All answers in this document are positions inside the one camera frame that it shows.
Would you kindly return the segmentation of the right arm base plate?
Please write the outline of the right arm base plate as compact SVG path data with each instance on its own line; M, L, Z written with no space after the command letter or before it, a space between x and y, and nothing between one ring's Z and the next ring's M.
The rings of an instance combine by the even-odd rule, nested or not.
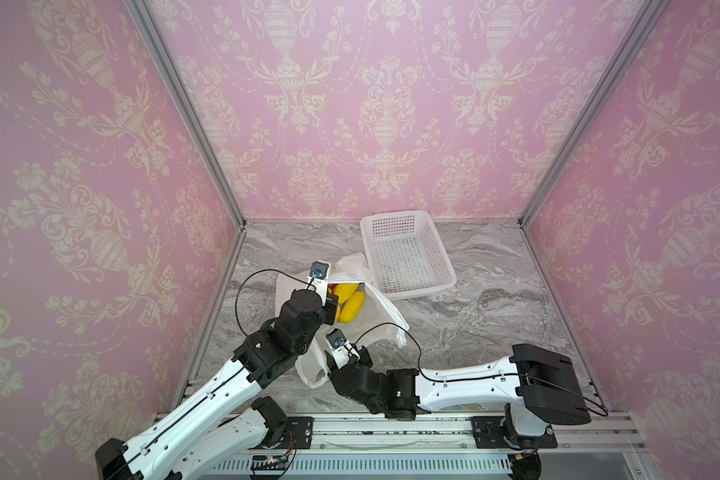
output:
M509 449L513 451L555 449L557 439L551 426L540 437L521 436L512 422L501 416L470 418L471 432L478 449Z

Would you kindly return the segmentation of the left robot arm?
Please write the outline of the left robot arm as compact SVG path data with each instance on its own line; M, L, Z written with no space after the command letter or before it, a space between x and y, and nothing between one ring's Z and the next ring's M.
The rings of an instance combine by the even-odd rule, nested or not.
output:
M277 444L287 417L261 393L294 367L321 326L334 323L337 307L334 294L293 291L188 400L129 440L101 445L99 478L198 479L231 455Z

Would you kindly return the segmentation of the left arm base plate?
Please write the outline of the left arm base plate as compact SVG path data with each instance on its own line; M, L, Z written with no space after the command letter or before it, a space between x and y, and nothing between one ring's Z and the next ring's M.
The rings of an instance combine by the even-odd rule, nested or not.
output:
M311 416L288 417L283 433L274 449L310 449L313 439L314 418Z

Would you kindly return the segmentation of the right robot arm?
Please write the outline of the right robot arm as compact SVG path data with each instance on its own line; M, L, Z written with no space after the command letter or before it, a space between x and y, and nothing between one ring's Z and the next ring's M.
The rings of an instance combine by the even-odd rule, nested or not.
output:
M326 354L335 392L387 419L414 420L467 404L500 404L500 428L514 449L533 448L553 426L591 422L569 357L523 343L493 362L450 370L373 369L365 347L347 343Z

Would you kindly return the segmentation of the long yellow toy fruit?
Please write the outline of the long yellow toy fruit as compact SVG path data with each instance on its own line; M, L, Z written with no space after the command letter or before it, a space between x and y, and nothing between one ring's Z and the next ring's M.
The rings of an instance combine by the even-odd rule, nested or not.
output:
M365 302L365 293L363 291L355 291L347 301L341 306L338 321L340 323L351 323L359 315Z

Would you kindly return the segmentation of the white plastic bag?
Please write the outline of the white plastic bag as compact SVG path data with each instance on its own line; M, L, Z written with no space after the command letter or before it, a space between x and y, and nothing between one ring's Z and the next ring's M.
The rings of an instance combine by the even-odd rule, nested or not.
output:
M350 343L365 347L381 341L389 341L397 347L407 344L409 325L399 309L377 288L376 276L363 254L352 254L331 262L327 278L316 280L314 284L321 294L328 285L357 284L365 294L365 300L358 316L351 322L337 321L331 326L320 326L307 352L296 360L296 372L306 386L315 389L328 381L326 353L331 347L327 334L334 329L339 329Z

